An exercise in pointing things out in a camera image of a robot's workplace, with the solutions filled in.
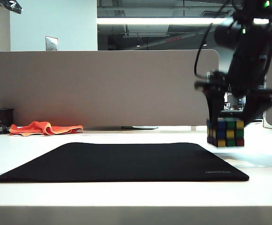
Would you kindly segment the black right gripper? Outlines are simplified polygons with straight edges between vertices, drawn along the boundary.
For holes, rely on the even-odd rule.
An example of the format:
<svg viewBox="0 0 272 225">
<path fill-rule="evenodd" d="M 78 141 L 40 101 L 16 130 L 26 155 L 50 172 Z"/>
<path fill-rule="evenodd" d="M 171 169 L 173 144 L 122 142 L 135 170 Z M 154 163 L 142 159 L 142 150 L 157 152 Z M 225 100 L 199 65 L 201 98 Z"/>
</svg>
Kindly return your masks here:
<svg viewBox="0 0 272 225">
<path fill-rule="evenodd" d="M 218 121 L 226 92 L 232 93 L 236 98 L 246 96 L 244 126 L 272 107 L 272 89 L 259 87 L 264 84 L 271 59 L 271 53 L 255 57 L 234 54 L 227 73 L 210 71 L 202 81 L 195 82 L 195 90 L 206 96 L 211 125 Z"/>
</svg>

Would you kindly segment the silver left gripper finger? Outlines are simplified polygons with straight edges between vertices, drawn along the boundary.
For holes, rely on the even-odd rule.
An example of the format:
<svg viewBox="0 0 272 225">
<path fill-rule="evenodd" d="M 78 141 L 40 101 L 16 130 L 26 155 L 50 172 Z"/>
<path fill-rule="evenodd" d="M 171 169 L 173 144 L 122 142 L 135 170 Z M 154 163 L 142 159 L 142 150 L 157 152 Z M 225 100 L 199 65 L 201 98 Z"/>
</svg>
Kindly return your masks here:
<svg viewBox="0 0 272 225">
<path fill-rule="evenodd" d="M 9 0 L 8 1 L 8 9 L 10 11 L 13 11 L 17 14 L 21 14 L 22 13 L 22 7 L 21 5 L 16 1 L 16 0 Z"/>
</svg>

